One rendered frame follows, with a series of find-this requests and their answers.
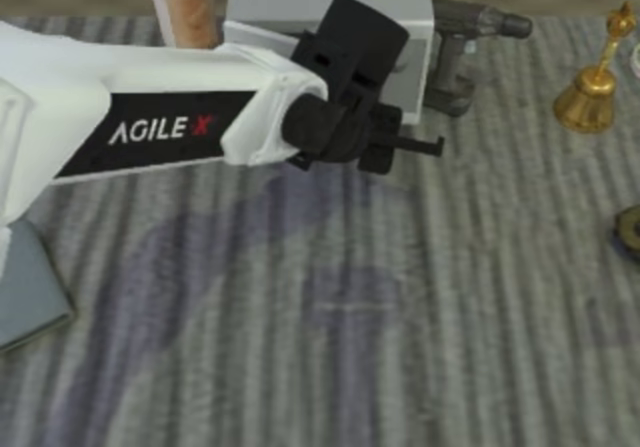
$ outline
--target gray wooden surface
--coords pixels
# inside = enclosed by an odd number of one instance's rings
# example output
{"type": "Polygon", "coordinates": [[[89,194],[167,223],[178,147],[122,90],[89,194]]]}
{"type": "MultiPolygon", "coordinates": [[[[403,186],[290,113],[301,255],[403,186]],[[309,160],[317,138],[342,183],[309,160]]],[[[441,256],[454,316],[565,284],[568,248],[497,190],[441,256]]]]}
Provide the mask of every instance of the gray wooden surface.
{"type": "Polygon", "coordinates": [[[608,133],[550,110],[603,32],[539,18],[481,42],[473,110],[414,129],[444,157],[388,177],[210,165],[48,190],[29,216],[80,317],[0,358],[0,445],[640,445],[640,267],[608,242],[640,203],[633,42],[608,133]]]}

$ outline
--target golden bell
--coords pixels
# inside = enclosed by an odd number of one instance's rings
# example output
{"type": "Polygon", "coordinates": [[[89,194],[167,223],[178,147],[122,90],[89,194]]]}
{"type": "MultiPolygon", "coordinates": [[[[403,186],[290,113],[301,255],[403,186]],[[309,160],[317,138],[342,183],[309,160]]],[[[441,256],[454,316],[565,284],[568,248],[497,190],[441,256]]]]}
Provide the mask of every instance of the golden bell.
{"type": "Polygon", "coordinates": [[[608,39],[598,65],[582,69],[553,104],[553,112],[565,127],[582,133],[599,133],[613,124],[616,78],[607,68],[618,44],[636,27],[628,2],[607,18],[608,39]]]}

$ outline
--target white round object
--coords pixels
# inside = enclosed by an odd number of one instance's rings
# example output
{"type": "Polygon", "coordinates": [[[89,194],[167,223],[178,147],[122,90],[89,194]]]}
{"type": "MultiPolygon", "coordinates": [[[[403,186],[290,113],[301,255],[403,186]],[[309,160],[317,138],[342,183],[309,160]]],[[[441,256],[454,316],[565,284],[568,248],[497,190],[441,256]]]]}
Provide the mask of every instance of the white round object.
{"type": "Polygon", "coordinates": [[[640,78],[640,44],[636,45],[631,54],[631,69],[636,77],[640,78]]]}

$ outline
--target drill base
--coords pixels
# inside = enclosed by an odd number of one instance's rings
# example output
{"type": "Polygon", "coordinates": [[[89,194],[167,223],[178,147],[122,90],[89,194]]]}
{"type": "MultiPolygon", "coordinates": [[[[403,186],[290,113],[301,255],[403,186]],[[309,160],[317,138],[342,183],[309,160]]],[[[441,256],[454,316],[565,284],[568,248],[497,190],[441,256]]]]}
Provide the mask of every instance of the drill base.
{"type": "Polygon", "coordinates": [[[461,117],[467,113],[471,107],[475,90],[471,80],[457,76],[453,90],[440,89],[429,80],[424,90],[422,102],[425,107],[442,112],[449,117],[461,117]]]}

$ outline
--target agile x logo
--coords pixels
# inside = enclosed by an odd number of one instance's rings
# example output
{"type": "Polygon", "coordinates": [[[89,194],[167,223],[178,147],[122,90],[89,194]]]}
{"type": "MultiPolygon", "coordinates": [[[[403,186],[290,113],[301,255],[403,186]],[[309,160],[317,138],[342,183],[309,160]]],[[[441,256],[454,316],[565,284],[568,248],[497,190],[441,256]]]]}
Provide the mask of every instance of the agile x logo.
{"type": "Polygon", "coordinates": [[[109,113],[58,177],[222,157],[222,136],[254,94],[112,94],[109,113]]]}
{"type": "Polygon", "coordinates": [[[131,125],[122,122],[113,137],[109,139],[109,145],[182,139],[185,135],[206,136],[214,122],[215,118],[212,114],[198,115],[191,122],[188,116],[176,117],[171,127],[168,127],[170,124],[167,117],[152,120],[138,119],[131,125]]]}

